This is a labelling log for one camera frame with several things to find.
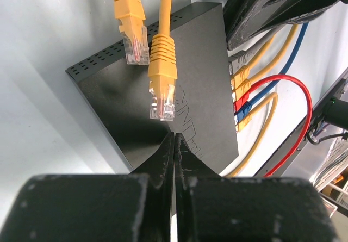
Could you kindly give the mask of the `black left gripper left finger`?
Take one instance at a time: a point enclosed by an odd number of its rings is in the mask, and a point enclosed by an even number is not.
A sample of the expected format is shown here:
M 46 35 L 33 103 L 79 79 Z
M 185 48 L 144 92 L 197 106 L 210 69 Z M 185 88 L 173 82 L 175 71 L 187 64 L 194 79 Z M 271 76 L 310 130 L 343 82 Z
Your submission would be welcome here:
M 36 175 L 1 241 L 169 241 L 174 135 L 127 175 Z

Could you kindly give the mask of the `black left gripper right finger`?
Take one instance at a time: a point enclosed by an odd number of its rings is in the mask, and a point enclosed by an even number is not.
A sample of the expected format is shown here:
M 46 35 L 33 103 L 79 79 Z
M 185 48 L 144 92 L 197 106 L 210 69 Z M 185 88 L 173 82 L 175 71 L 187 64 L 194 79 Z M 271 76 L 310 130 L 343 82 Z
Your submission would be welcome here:
M 225 178 L 175 136 L 179 241 L 339 241 L 315 188 L 300 178 Z

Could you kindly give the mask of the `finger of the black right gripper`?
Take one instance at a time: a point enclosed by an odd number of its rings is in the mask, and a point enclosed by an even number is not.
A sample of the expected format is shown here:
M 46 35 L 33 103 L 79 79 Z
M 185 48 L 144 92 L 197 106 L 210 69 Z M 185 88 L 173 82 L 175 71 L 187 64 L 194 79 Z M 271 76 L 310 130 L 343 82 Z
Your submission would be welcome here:
M 347 0 L 227 0 L 226 41 L 233 50 L 267 30 L 310 22 Z
M 225 31 L 230 33 L 238 25 L 253 24 L 253 32 L 260 30 L 260 21 L 256 15 L 261 10 L 261 0 L 227 0 L 223 8 Z

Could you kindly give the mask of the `black network switch box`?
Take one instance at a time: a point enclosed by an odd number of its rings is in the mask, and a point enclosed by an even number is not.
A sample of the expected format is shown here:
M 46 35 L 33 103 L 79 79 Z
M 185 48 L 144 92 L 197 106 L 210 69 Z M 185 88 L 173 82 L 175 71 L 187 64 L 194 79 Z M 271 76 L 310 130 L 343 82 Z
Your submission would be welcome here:
M 150 118 L 147 67 L 128 65 L 122 41 L 72 65 L 66 73 L 132 170 L 168 132 L 183 134 L 191 152 L 216 173 L 238 156 L 222 5 L 195 2 L 171 15 L 178 79 L 175 119 Z

